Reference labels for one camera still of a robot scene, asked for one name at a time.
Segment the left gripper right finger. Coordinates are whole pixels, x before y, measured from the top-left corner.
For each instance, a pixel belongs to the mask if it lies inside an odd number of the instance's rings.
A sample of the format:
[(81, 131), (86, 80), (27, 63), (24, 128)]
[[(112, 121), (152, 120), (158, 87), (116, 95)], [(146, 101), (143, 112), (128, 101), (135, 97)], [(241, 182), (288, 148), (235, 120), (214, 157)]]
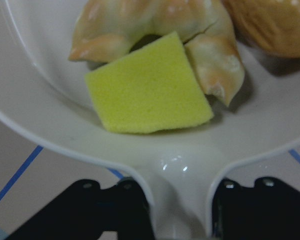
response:
[(275, 177), (252, 187), (223, 179), (212, 202), (212, 236), (220, 240), (300, 240), (300, 191)]

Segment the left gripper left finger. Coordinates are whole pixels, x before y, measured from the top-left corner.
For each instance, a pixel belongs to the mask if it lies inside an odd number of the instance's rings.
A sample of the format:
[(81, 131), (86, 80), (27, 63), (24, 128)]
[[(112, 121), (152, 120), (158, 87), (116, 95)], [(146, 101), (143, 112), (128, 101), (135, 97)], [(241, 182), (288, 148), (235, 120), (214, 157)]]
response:
[(118, 240), (155, 239), (149, 204), (134, 179), (107, 189), (95, 180), (78, 180), (7, 239), (98, 240), (104, 232), (115, 232)]

